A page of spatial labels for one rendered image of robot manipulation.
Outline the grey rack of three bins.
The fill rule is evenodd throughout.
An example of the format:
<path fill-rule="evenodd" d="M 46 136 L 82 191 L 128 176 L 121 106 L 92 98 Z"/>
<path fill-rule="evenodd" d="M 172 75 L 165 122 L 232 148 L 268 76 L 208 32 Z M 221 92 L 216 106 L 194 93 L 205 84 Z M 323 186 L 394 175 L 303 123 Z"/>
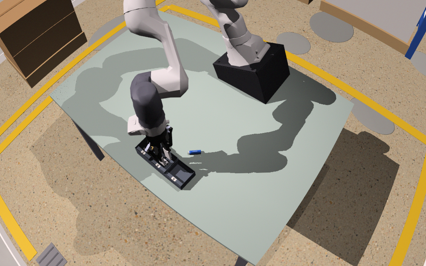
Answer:
<path fill-rule="evenodd" d="M 180 161 L 174 154 L 170 152 L 171 160 L 165 156 L 163 146 L 161 145 L 161 155 L 169 162 L 168 165 L 164 166 L 159 161 L 153 159 L 149 153 L 143 148 L 148 146 L 147 138 L 145 137 L 136 147 L 137 153 L 147 161 L 152 167 L 154 167 L 159 173 L 176 185 L 179 189 L 183 189 L 191 179 L 196 176 L 196 172 L 188 167 L 184 162 Z"/>

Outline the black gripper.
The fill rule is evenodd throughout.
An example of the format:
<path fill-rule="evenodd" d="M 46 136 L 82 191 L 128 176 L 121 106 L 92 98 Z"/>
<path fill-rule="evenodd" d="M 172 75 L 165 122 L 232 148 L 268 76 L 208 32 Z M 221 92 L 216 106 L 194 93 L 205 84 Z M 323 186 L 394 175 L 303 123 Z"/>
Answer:
<path fill-rule="evenodd" d="M 147 153 L 151 155 L 153 159 L 155 159 L 156 161 L 159 160 L 159 162 L 164 166 L 166 164 L 161 155 L 160 147 L 161 145 L 163 146 L 165 156 L 171 160 L 172 159 L 170 155 L 171 149 L 169 147 L 172 147 L 172 130 L 173 128 L 167 125 L 164 132 L 161 133 L 160 135 L 157 135 L 155 137 L 149 137 L 146 135 L 146 138 L 148 140 L 148 146 L 143 148 Z M 152 151 L 152 148 L 151 148 L 152 146 L 154 147 L 155 153 Z"/>

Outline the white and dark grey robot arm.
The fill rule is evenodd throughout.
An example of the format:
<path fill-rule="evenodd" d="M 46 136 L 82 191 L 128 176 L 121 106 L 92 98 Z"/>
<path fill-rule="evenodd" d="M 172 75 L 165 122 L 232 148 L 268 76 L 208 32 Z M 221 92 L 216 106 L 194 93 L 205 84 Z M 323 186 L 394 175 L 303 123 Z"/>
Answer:
<path fill-rule="evenodd" d="M 247 30 L 243 16 L 236 8 L 249 0 L 200 0 L 218 21 L 226 44 L 229 63 L 244 66 L 260 62 L 270 48 L 258 35 Z M 129 135 L 160 135 L 166 128 L 161 98 L 180 98 L 188 90 L 188 76 L 176 50 L 167 21 L 163 21 L 155 0 L 124 0 L 126 26 L 130 32 L 159 40 L 164 47 L 168 68 L 137 74 L 130 93 L 136 115 L 129 117 Z M 144 82 L 143 82 L 144 81 Z"/>

